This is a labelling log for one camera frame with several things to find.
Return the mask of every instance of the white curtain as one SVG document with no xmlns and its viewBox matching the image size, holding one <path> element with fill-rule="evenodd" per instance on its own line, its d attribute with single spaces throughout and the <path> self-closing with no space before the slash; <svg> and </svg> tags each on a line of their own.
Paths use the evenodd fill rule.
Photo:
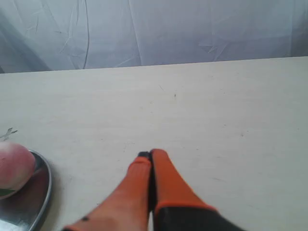
<svg viewBox="0 0 308 231">
<path fill-rule="evenodd" d="M 308 55 L 308 0 L 2 0 L 0 72 Z"/>
</svg>

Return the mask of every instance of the white table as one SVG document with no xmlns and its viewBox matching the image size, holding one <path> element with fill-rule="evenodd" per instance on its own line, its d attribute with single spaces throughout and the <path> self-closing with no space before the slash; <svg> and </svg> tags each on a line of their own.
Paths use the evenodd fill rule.
<svg viewBox="0 0 308 231">
<path fill-rule="evenodd" d="M 308 57 L 2 74 L 9 127 L 52 165 L 44 231 L 89 212 L 154 147 L 241 227 L 307 230 Z"/>
</svg>

